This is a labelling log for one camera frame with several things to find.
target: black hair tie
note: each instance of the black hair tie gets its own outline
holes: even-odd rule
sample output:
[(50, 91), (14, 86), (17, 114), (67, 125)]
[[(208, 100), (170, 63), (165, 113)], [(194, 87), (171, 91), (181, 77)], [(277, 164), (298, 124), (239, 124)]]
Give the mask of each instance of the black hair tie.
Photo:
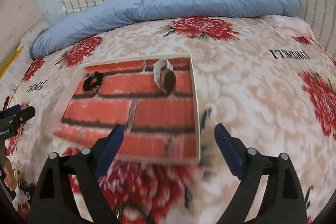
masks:
[(93, 89), (98, 89), (103, 82), (104, 75), (98, 71), (89, 75), (89, 77), (83, 83), (83, 90), (89, 91)]

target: black device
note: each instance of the black device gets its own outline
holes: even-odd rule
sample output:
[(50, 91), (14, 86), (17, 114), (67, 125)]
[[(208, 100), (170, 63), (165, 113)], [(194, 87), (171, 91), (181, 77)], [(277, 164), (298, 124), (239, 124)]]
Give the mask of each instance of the black device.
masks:
[[(106, 174), (123, 139), (117, 125), (110, 135), (92, 149), (77, 155), (60, 157), (51, 153), (47, 159), (31, 203), (30, 224), (88, 224), (78, 212), (68, 176), (76, 175), (86, 206), (95, 224), (120, 224), (122, 209), (112, 211), (97, 184)], [(261, 155), (233, 138), (222, 124), (215, 128), (215, 140), (231, 173), (241, 183), (217, 224), (241, 224), (251, 208), (260, 178), (268, 183), (256, 218), (249, 224), (306, 224), (306, 208), (299, 179), (286, 153), (278, 157)], [(146, 217), (147, 224), (153, 221)]]
[(0, 112), (0, 188), (4, 191), (6, 197), (13, 201), (16, 194), (5, 185), (6, 173), (3, 170), (7, 160), (5, 155), (5, 140), (15, 137), (17, 129), (21, 124), (27, 122), (35, 116), (35, 109), (29, 106), (21, 110), (20, 105), (15, 105)]

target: silver screw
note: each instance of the silver screw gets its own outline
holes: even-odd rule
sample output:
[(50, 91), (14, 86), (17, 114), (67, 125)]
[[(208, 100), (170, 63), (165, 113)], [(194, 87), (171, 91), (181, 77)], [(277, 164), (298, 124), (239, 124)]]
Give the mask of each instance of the silver screw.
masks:
[(53, 159), (57, 158), (57, 156), (58, 156), (58, 154), (57, 154), (56, 152), (53, 152), (53, 153), (51, 153), (51, 154), (49, 155), (49, 158), (50, 158), (51, 160), (53, 160)]
[(82, 151), (81, 151), (81, 153), (83, 154), (83, 155), (88, 155), (89, 153), (91, 152), (91, 149), (90, 148), (83, 148), (82, 149)]
[(255, 155), (257, 153), (257, 150), (255, 150), (254, 148), (250, 147), (248, 150), (247, 150), (247, 153), (249, 153), (250, 155)]
[(281, 153), (280, 157), (281, 157), (283, 160), (288, 160), (288, 159), (289, 159), (289, 156), (288, 156), (286, 153)]

